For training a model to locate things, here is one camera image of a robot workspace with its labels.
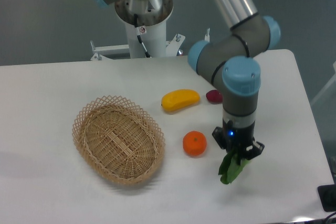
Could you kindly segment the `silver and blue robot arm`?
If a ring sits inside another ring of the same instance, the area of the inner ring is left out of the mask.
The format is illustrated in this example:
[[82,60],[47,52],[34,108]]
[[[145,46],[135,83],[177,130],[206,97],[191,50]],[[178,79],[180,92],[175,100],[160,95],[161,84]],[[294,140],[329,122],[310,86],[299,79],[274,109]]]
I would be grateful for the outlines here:
[[[173,9],[172,0],[95,0],[114,5],[124,22],[132,58],[167,56],[165,22]],[[215,0],[230,28],[230,36],[219,43],[195,43],[188,54],[190,67],[223,96],[223,125],[213,132],[218,145],[235,150],[238,160],[260,155],[264,145],[254,138],[260,66],[258,54],[276,45],[278,23],[261,16],[252,0]]]

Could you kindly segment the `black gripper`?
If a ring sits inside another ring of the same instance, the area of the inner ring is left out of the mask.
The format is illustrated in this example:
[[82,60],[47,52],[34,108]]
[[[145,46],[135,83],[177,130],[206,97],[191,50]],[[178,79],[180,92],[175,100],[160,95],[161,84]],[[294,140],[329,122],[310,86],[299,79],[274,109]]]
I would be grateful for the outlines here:
[[230,120],[223,119],[223,127],[215,127],[212,137],[218,146],[227,153],[234,147],[238,149],[238,158],[240,160],[252,160],[259,156],[265,145],[254,141],[255,121],[247,127],[237,128],[233,126]]

